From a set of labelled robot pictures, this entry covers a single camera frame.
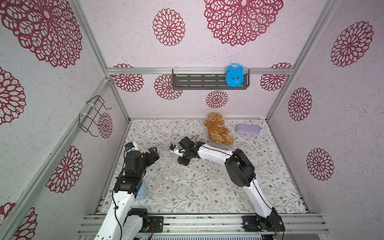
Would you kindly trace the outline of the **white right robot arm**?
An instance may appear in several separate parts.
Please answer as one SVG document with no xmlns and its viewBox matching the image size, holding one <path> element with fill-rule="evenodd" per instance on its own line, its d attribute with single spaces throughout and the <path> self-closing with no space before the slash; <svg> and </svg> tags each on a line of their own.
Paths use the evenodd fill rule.
<svg viewBox="0 0 384 240">
<path fill-rule="evenodd" d="M 178 145 L 172 144 L 170 150 L 179 156 L 178 163 L 183 166 L 188 166 L 192 159 L 197 158 L 226 167 L 231 181 L 244 189 L 256 211 L 254 217 L 243 219 L 246 232 L 285 232 L 282 217 L 267 201 L 258 184 L 255 167 L 242 150 L 220 150 L 204 142 L 195 143 L 188 137 L 184 137 Z"/>
</svg>

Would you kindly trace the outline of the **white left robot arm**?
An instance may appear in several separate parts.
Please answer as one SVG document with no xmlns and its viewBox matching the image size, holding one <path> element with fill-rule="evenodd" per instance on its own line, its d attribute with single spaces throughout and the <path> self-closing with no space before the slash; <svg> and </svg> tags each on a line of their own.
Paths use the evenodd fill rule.
<svg viewBox="0 0 384 240">
<path fill-rule="evenodd" d="M 123 168 L 112 192 L 113 202 L 95 236 L 96 240 L 135 240 L 138 233 L 150 228 L 148 210 L 134 208 L 133 204 L 147 168 L 159 158 L 156 147 L 142 153 L 134 143 L 126 144 Z"/>
</svg>

